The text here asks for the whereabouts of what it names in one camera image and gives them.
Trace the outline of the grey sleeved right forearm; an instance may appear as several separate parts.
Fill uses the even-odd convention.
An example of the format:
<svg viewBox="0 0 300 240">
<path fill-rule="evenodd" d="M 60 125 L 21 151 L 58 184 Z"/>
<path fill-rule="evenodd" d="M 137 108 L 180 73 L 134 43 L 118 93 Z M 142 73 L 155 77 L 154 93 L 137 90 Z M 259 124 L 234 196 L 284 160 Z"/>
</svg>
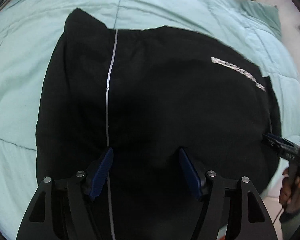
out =
<svg viewBox="0 0 300 240">
<path fill-rule="evenodd" d="M 300 226 L 300 210 L 295 213 L 284 211 L 279 218 L 282 230 L 282 238 L 290 239 Z"/>
</svg>

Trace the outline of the person's right hand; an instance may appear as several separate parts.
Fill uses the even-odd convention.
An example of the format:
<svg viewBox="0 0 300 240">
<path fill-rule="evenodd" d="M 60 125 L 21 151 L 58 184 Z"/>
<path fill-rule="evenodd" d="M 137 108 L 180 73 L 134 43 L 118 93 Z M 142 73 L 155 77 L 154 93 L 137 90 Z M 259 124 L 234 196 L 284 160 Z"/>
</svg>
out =
<svg viewBox="0 0 300 240">
<path fill-rule="evenodd" d="M 282 175 L 282 187 L 279 195 L 279 203 L 284 211 L 294 214 L 300 211 L 300 177 L 296 177 L 294 184 L 289 183 L 289 168 L 287 167 Z"/>
</svg>

